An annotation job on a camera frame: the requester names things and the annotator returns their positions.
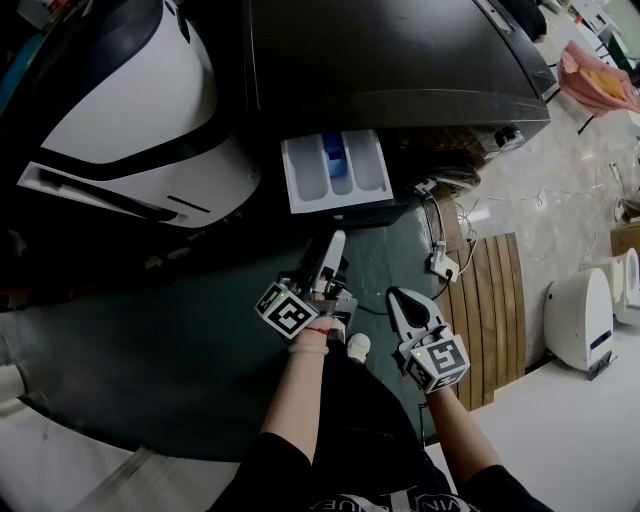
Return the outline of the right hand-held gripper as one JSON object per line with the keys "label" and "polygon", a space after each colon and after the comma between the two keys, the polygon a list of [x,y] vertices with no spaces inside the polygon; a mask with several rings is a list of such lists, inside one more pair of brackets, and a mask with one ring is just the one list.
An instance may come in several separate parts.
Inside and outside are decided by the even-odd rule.
{"label": "right hand-held gripper", "polygon": [[[392,330],[401,342],[399,368],[425,394],[457,384],[470,368],[464,342],[446,323],[436,303],[406,288],[387,290]],[[414,338],[414,328],[433,328]]]}

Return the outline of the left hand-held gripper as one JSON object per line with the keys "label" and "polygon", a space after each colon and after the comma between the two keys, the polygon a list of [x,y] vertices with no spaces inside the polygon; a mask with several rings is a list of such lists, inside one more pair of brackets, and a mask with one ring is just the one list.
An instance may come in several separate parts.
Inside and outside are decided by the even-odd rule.
{"label": "left hand-held gripper", "polygon": [[350,326],[358,301],[336,278],[345,243],[341,229],[331,240],[328,232],[317,234],[305,250],[302,272],[282,272],[258,300],[255,311],[284,339],[293,340],[320,316],[334,317]]}

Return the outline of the white detergent drawer black front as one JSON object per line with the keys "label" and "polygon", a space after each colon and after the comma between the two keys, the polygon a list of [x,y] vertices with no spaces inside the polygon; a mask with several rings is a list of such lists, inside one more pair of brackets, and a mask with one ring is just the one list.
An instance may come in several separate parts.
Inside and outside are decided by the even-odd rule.
{"label": "white detergent drawer black front", "polygon": [[374,130],[288,139],[281,150],[293,214],[353,229],[391,225],[410,206],[394,195]]}

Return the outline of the person's right forearm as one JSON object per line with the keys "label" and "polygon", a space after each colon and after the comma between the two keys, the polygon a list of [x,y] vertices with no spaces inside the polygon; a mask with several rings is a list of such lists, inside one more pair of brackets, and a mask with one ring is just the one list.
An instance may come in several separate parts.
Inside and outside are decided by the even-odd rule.
{"label": "person's right forearm", "polygon": [[426,403],[458,490],[483,470],[501,465],[493,446],[449,387],[427,394]]}

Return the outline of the person's left forearm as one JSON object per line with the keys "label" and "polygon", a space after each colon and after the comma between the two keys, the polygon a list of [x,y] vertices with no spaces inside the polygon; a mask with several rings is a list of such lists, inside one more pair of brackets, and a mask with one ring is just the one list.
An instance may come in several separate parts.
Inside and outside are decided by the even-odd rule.
{"label": "person's left forearm", "polygon": [[288,348],[288,360],[261,432],[279,436],[313,462],[322,377],[329,352],[323,327],[304,328]]}

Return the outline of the white power strip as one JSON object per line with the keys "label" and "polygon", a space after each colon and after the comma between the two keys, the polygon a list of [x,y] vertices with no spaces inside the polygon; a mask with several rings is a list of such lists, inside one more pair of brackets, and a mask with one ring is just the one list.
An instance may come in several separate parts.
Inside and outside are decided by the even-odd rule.
{"label": "white power strip", "polygon": [[438,242],[428,259],[429,270],[449,283],[456,282],[459,275],[459,264],[446,254],[446,244]]}

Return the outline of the person's right white shoe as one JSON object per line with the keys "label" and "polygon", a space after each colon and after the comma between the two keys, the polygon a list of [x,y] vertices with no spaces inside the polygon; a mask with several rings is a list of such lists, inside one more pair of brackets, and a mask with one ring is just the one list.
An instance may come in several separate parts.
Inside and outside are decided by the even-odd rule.
{"label": "person's right white shoe", "polygon": [[367,356],[371,350],[371,340],[364,333],[353,334],[346,345],[347,356],[360,364],[366,362]]}

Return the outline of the slatted wooden platform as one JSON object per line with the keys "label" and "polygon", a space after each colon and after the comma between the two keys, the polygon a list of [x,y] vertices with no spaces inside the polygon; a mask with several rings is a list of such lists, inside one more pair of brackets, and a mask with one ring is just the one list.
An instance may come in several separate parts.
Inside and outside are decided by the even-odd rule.
{"label": "slatted wooden platform", "polygon": [[447,254],[465,269],[440,297],[445,320],[462,337],[470,369],[454,386],[463,406],[479,409],[496,390],[525,376],[526,314],[516,235],[480,239]]}

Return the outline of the black trousers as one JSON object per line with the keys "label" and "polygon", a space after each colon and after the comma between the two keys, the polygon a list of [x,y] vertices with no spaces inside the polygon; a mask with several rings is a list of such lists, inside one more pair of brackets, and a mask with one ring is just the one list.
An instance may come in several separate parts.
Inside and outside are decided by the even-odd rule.
{"label": "black trousers", "polygon": [[389,507],[396,492],[450,494],[395,395],[343,343],[328,348],[310,500],[348,495]]}

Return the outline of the round black washer door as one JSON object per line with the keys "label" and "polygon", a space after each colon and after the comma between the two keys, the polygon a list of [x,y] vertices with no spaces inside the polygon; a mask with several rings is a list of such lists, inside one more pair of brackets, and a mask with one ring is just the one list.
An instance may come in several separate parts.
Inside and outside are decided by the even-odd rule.
{"label": "round black washer door", "polygon": [[474,190],[481,183],[481,177],[473,165],[443,165],[428,167],[418,173],[411,180],[410,189],[414,191],[413,186],[426,179],[435,180],[436,187],[443,186],[452,195],[461,195]]}

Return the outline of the white rounded floor appliance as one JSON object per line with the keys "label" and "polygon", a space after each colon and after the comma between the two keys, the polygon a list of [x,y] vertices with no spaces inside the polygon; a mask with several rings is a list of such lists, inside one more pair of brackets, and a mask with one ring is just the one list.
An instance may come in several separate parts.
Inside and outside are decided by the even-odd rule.
{"label": "white rounded floor appliance", "polygon": [[544,303],[544,341],[558,359],[593,380],[610,365],[612,337],[612,300],[601,269],[551,283]]}

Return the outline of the silver washer dial knob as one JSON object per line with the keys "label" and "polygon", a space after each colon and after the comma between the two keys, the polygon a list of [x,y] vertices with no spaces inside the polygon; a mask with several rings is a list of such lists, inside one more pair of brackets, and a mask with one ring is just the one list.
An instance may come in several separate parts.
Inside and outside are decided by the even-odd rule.
{"label": "silver washer dial knob", "polygon": [[501,151],[519,148],[526,141],[522,132],[513,127],[505,127],[495,133],[496,143]]}

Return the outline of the black washing machine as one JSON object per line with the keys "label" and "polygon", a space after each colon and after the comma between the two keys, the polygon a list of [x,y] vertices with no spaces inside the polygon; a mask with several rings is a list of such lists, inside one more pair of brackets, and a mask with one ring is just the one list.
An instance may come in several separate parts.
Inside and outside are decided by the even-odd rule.
{"label": "black washing machine", "polygon": [[374,130],[396,194],[550,121],[553,78],[499,0],[244,0],[249,105],[275,140]]}

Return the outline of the white toilet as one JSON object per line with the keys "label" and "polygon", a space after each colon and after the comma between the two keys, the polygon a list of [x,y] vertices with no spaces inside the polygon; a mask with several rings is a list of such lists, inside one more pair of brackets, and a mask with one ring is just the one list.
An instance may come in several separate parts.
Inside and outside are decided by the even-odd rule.
{"label": "white toilet", "polygon": [[614,257],[612,304],[620,323],[640,327],[640,259],[635,249]]}

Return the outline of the black printed T-shirt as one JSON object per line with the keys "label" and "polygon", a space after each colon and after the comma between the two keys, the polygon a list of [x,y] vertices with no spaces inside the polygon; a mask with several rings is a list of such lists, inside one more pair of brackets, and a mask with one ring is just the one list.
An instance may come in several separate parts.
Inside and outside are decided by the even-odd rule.
{"label": "black printed T-shirt", "polygon": [[553,512],[505,467],[459,490],[419,447],[351,432],[315,463],[264,433],[207,512]]}

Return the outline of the white and black appliance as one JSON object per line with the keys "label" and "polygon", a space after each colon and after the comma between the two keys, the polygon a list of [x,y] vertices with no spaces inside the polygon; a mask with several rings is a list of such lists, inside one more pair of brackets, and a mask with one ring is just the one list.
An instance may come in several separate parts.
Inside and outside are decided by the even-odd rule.
{"label": "white and black appliance", "polygon": [[62,0],[0,110],[0,198],[22,188],[187,229],[237,212],[261,175],[231,21],[207,0]]}

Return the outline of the orange cushion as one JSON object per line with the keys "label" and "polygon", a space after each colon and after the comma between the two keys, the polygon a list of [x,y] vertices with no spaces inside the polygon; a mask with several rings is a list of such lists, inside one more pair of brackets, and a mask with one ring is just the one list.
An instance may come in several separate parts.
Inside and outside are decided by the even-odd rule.
{"label": "orange cushion", "polygon": [[627,98],[627,90],[624,83],[614,74],[608,71],[592,70],[584,66],[580,67],[580,73],[584,77],[588,77],[605,94],[620,100]]}

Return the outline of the teal fluffy duster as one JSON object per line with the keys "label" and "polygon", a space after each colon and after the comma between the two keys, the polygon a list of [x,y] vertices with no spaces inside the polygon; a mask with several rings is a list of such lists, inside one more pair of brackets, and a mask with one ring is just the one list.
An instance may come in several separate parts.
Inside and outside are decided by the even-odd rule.
{"label": "teal fluffy duster", "polygon": [[34,55],[43,42],[44,36],[36,33],[18,50],[8,70],[0,78],[0,110],[4,108],[15,91]]}

